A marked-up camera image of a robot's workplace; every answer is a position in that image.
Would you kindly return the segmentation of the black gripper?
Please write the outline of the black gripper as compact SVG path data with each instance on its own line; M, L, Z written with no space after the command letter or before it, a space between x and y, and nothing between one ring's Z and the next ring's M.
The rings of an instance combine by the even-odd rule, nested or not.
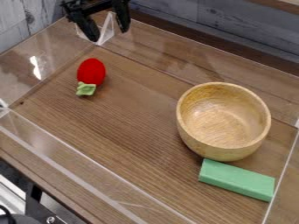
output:
M114 8L121 31L126 33L131 25L129 2L130 0L63 0L61 6L70 15L70 20L86 34L89 40L98 42L101 31L90 15Z

